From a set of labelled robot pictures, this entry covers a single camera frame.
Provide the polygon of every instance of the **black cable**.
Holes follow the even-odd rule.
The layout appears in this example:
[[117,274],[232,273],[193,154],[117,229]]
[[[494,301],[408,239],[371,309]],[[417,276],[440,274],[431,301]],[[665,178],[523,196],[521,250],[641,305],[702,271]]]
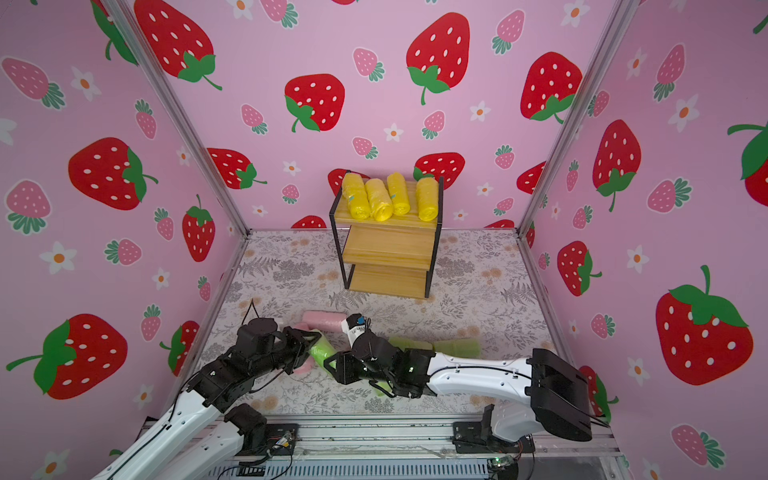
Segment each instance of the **black cable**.
[[259,388],[255,389],[255,390],[249,390],[249,391],[248,391],[248,393],[256,393],[256,392],[260,391],[261,389],[263,389],[264,387],[266,387],[266,386],[267,386],[267,385],[269,385],[270,383],[272,383],[272,382],[274,382],[275,380],[277,380],[277,377],[281,376],[281,375],[282,375],[282,374],[284,374],[284,373],[285,373],[285,370],[280,370],[280,371],[277,373],[277,375],[275,375],[274,377],[272,377],[272,379],[271,379],[269,382],[267,382],[267,383],[263,384],[262,386],[260,386]]
[[286,472],[288,472],[288,471],[290,470],[290,468],[291,468],[291,466],[292,466],[292,465],[293,465],[293,453],[292,453],[292,454],[290,454],[290,463],[288,464],[288,466],[286,467],[286,469],[285,469],[285,470],[283,470],[283,471],[282,471],[280,474],[278,474],[278,475],[275,475],[275,476],[273,476],[272,478],[270,478],[270,480],[277,480],[278,478],[280,478],[280,477],[282,477],[283,475],[285,475],[285,474],[286,474]]

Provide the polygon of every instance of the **strawberry leaf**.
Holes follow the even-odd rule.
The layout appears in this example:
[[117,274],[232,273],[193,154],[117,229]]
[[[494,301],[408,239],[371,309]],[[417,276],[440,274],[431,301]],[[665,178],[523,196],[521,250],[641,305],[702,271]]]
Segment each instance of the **strawberry leaf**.
[[733,306],[733,304],[730,301],[724,299],[722,296],[714,296],[714,295],[708,296],[707,306],[709,307],[709,310],[711,311],[712,315],[716,316],[717,318],[727,323],[728,325],[741,326],[741,327],[748,326],[744,322],[744,320],[741,318],[741,315],[739,314],[739,311],[736,310],[736,307]]
[[752,139],[741,154],[741,180],[753,176],[768,160],[768,129]]
[[697,305],[707,298],[707,295],[701,289],[693,285],[679,286],[676,289],[670,290],[670,294],[675,300],[686,305]]

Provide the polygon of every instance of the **pink strawberry print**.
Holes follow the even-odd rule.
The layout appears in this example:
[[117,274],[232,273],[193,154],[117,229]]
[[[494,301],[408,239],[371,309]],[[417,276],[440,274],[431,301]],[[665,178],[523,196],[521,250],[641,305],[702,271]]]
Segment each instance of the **pink strawberry print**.
[[498,202],[496,204],[496,208],[493,209],[493,214],[497,217],[500,217],[501,215],[506,214],[508,211],[512,209],[512,204],[515,202],[515,199],[512,197],[505,198],[504,200]]
[[379,151],[373,146],[373,142],[367,138],[354,137],[352,139],[352,146],[360,157],[365,157],[368,160],[373,160],[379,156]]
[[107,243],[107,249],[104,251],[107,256],[107,261],[114,263],[115,265],[128,266],[136,263],[141,258],[141,248],[129,240],[124,238],[118,243],[117,240],[112,240]]
[[685,69],[685,45],[679,43],[672,47],[667,54],[664,63],[656,73],[656,86],[654,87],[654,100],[662,101],[674,90],[674,82],[680,79]]
[[384,78],[384,64],[372,51],[356,48],[352,53],[352,58],[355,60],[357,73],[363,77],[368,77],[370,81],[379,81]]
[[706,432],[698,432],[694,427],[680,424],[670,430],[672,441],[696,465],[719,469],[725,466],[725,452],[720,449],[717,440]]
[[51,214],[51,204],[42,187],[32,180],[18,182],[5,195],[5,206],[11,211],[6,219],[19,233],[40,233],[48,225],[43,218]]
[[299,201],[299,189],[296,187],[296,185],[288,184],[283,187],[283,200],[285,200],[289,205],[293,205]]
[[576,187],[576,181],[578,180],[578,162],[576,160],[571,162],[571,166],[568,167],[568,175],[565,177],[565,186],[569,192],[572,192]]
[[616,333],[616,324],[614,319],[608,315],[597,314],[592,319],[592,331],[595,335],[602,339],[606,339],[609,336],[613,336]]
[[32,100],[39,100],[46,108],[61,110],[65,106],[64,92],[48,81],[45,72],[35,64],[13,57],[2,58],[2,69],[13,85]]
[[544,252],[538,256],[538,267],[542,270],[546,270],[549,266],[549,253]]
[[273,22],[280,22],[283,28],[293,28],[299,24],[299,13],[293,3],[287,0],[261,0],[266,16]]
[[136,123],[139,124],[139,128],[144,132],[144,136],[152,140],[155,133],[157,133],[157,122],[152,116],[152,109],[149,108],[149,104],[144,100],[136,100]]
[[431,113],[424,119],[424,128],[422,128],[422,136],[427,140],[436,138],[438,133],[445,127],[445,113],[437,110]]
[[240,113],[243,115],[243,123],[248,125],[254,134],[264,135],[267,132],[264,116],[256,108],[243,104]]
[[197,288],[200,290],[201,299],[205,300],[206,302],[210,300],[210,283],[208,283],[208,279],[206,277],[200,277],[200,279],[197,281]]
[[523,33],[523,24],[525,23],[525,12],[515,10],[504,17],[496,27],[496,36],[493,38],[492,47],[496,55],[503,55],[507,50],[512,50],[512,44],[515,43]]
[[496,164],[502,170],[507,170],[512,166],[512,162],[515,161],[515,154],[512,153],[512,147],[509,145],[502,145],[496,151]]
[[584,205],[582,208],[579,208],[576,210],[576,214],[574,215],[573,225],[574,228],[578,228],[579,230],[583,230],[587,223],[590,223],[592,221],[592,207],[589,205]]
[[157,331],[160,329],[160,307],[154,303],[147,307],[147,311],[144,312],[144,319],[141,320],[141,336],[144,337],[145,342],[151,342]]
[[605,90],[600,90],[597,95],[592,97],[587,107],[587,115],[590,117],[599,117],[603,110],[608,106],[611,96]]
[[174,219],[168,216],[168,210],[158,208],[154,211],[154,221],[157,223],[157,232],[169,242],[174,238]]
[[675,207],[681,208],[690,200],[690,192],[693,189],[684,178],[678,178],[674,182],[665,180],[648,195],[648,208],[660,214],[668,214]]

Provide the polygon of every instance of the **red strawberry print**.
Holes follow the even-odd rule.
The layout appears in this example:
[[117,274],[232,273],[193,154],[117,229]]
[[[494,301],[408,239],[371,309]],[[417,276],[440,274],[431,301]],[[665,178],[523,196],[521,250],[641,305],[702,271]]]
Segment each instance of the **red strawberry print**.
[[65,106],[64,92],[35,64],[13,57],[3,57],[2,69],[13,85],[32,100],[39,100],[46,108],[61,110]]
[[322,73],[296,77],[286,84],[286,106],[296,117],[296,124],[307,130],[328,131],[339,123],[344,106],[344,85],[331,74]]
[[197,325],[197,322],[188,320],[176,330],[170,341],[170,346],[165,346],[160,342],[161,348],[170,350],[168,353],[168,366],[174,376],[179,376],[181,367],[184,366],[184,360],[187,359],[187,354],[190,351],[190,347],[192,347],[192,342],[197,336],[199,328],[200,326]]
[[413,168],[413,179],[421,180],[423,177],[444,178],[443,188],[448,190],[466,164],[464,157],[455,152],[445,154],[430,154],[419,158]]
[[515,222],[512,220],[502,219],[497,222],[486,225],[483,228],[515,228]]
[[118,263],[123,266],[133,265],[141,258],[141,248],[128,238],[120,240],[112,240],[107,243],[107,249],[104,251],[104,255],[107,256],[107,261],[117,265]]
[[518,177],[518,189],[532,195],[533,190],[536,188],[536,184],[538,184],[538,179],[541,178],[541,172],[544,171],[546,163],[547,162],[541,162],[535,167],[524,171],[520,177]]
[[294,223],[291,228],[326,228],[326,223],[317,215],[307,215]]
[[601,417],[606,423],[611,423],[611,407],[609,405],[619,403],[619,398],[614,396],[613,400],[608,400],[605,385],[603,385],[600,377],[594,372],[592,367],[585,365],[578,371],[587,377],[587,384],[589,386],[589,404],[592,406],[594,416]]
[[181,233],[187,242],[192,260],[202,262],[210,252],[216,236],[216,225],[208,210],[203,210],[200,195],[197,197],[197,207],[194,205],[187,210],[181,221]]
[[257,172],[248,157],[234,150],[208,148],[224,183],[233,190],[242,190],[257,184],[266,185],[266,181],[256,180]]
[[583,230],[587,223],[590,223],[592,221],[592,207],[589,205],[584,205],[583,207],[576,210],[576,214],[574,215],[573,219],[573,226],[574,228],[578,228],[579,230]]
[[640,142],[623,120],[608,125],[594,159],[592,183],[603,197],[613,196],[609,212],[614,211],[616,192],[629,187],[642,157]]
[[515,199],[512,197],[507,197],[504,200],[498,202],[496,204],[496,208],[493,209],[493,214],[497,217],[500,217],[501,215],[506,214],[508,211],[512,209],[512,204],[515,202]]
[[602,339],[606,339],[616,333],[614,319],[610,318],[608,315],[601,315],[598,313],[592,319],[591,326],[594,334]]
[[710,269],[703,265],[706,289],[683,285],[656,305],[656,329],[670,372],[691,385],[728,375],[752,355],[752,335],[736,307],[710,295]]
[[141,336],[144,337],[145,342],[150,342],[157,335],[161,324],[160,314],[160,307],[154,303],[144,312],[144,319],[141,320]]
[[600,90],[597,95],[592,97],[587,106],[587,115],[590,117],[599,117],[603,110],[608,106],[611,96],[605,90]]
[[155,133],[157,133],[157,122],[152,116],[152,109],[149,108],[149,104],[144,100],[136,100],[136,123],[139,124],[139,128],[144,132],[144,136],[152,140]]
[[253,133],[264,135],[267,132],[264,116],[256,108],[243,104],[240,107],[240,114],[243,116],[243,123],[248,125]]
[[654,100],[662,101],[674,90],[676,82],[685,69],[685,45],[677,44],[667,54],[664,62],[656,73],[656,86],[654,87]]
[[174,219],[168,216],[168,210],[158,208],[154,212],[154,221],[157,222],[157,232],[169,242],[174,238]]
[[496,36],[493,38],[492,47],[496,55],[503,55],[507,50],[512,50],[512,44],[515,43],[523,33],[523,24],[525,23],[525,12],[515,10],[504,17],[496,27]]
[[525,241],[528,243],[528,248],[533,248],[533,240],[536,238],[536,228],[531,222],[531,228],[525,233]]
[[538,267],[542,270],[546,270],[549,266],[549,253],[544,252],[538,256]]
[[121,35],[118,28],[114,26],[112,17],[107,13],[107,9],[104,8],[101,0],[91,0],[91,8],[94,12],[94,18],[96,18],[96,24],[101,31],[109,37],[107,48],[104,50],[104,56],[107,57],[107,60],[111,60],[109,52],[112,45],[114,45],[114,49],[118,51],[118,54],[120,54],[122,58],[134,65],[139,65],[133,52],[131,52],[128,45],[125,43],[123,35]]
[[373,146],[373,142],[367,138],[354,137],[352,139],[352,146],[360,157],[365,157],[367,160],[373,160],[379,156],[379,151]]
[[424,119],[422,136],[427,140],[437,138],[438,133],[445,127],[445,113],[437,110]]
[[512,153],[512,147],[509,145],[502,145],[496,151],[496,160],[494,161],[499,168],[507,170],[512,166],[512,162],[515,161],[515,154]]
[[51,214],[51,203],[42,187],[32,180],[19,181],[5,195],[5,206],[11,211],[6,219],[19,233],[40,233],[48,225],[43,219]]
[[603,273],[592,273],[592,255],[584,242],[572,242],[558,252],[558,271],[565,282],[568,291],[574,296],[583,295],[592,277],[603,276]]
[[720,443],[706,432],[699,433],[694,427],[681,424],[670,430],[672,441],[696,465],[719,469],[725,466],[725,452]]
[[72,155],[69,180],[88,197],[118,210],[133,210],[147,193],[144,166],[120,139],[102,138]]
[[446,13],[421,32],[406,53],[411,80],[424,94],[439,94],[458,85],[469,64],[469,21],[464,15]]
[[742,130],[758,130],[741,154],[741,179],[746,192],[758,204],[768,207],[768,124],[765,127],[752,124],[734,125],[728,128],[731,135]]
[[293,28],[299,24],[299,13],[293,3],[287,0],[261,0],[266,16],[273,22],[280,22],[283,28]]
[[[360,172],[352,172],[352,173],[358,174],[360,177],[363,178],[363,180],[370,180],[371,178],[368,175],[361,174]],[[346,175],[346,168],[336,168],[335,170],[331,170],[330,173],[328,173],[328,185],[331,186],[331,190],[333,191],[334,197],[338,195],[339,192],[341,191],[341,182],[342,180],[344,180],[344,175]]]
[[528,70],[520,112],[529,120],[544,121],[568,109],[581,85],[581,70],[566,57],[550,51],[536,59]]
[[112,325],[96,315],[81,313],[45,337],[42,355],[10,362],[5,369],[10,372],[24,362],[40,359],[35,383],[52,399],[66,400],[86,393],[117,372],[127,354],[125,338]]
[[200,279],[197,281],[197,288],[200,291],[201,299],[206,302],[210,300],[210,283],[208,283],[208,279],[206,277],[200,277]]
[[299,189],[296,185],[288,184],[283,187],[283,201],[287,202],[289,205],[293,205],[299,201]]
[[379,81],[384,78],[384,64],[379,61],[376,54],[364,48],[355,48],[352,53],[357,73],[368,77],[370,81]]
[[568,175],[565,177],[565,186],[569,192],[572,192],[576,187],[578,181],[578,162],[576,160],[571,162],[568,167]]
[[136,0],[134,13],[139,28],[165,72],[196,83],[216,70],[214,46],[200,26],[163,0]]
[[693,189],[684,178],[674,182],[665,180],[648,195],[648,208],[660,214],[668,214],[673,208],[680,208],[690,200]]

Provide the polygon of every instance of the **green foam roll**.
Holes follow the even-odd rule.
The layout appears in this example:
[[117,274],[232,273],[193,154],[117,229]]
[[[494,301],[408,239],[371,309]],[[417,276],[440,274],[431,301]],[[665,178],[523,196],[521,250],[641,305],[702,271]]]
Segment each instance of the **green foam roll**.
[[432,350],[432,344],[430,342],[406,339],[402,336],[390,336],[389,343],[391,343],[392,346],[396,346],[397,348],[401,349],[402,351],[405,351],[406,349]]
[[[312,330],[313,332],[320,332],[318,329]],[[315,359],[315,362],[317,362],[318,365],[322,369],[326,369],[325,361],[327,358],[334,356],[336,354],[336,349],[331,346],[330,342],[326,338],[325,335],[322,335],[319,340],[317,340],[317,343],[315,343],[312,348],[310,349],[310,355],[312,358]]]
[[479,359],[482,354],[478,339],[439,340],[435,342],[435,351],[463,359]]

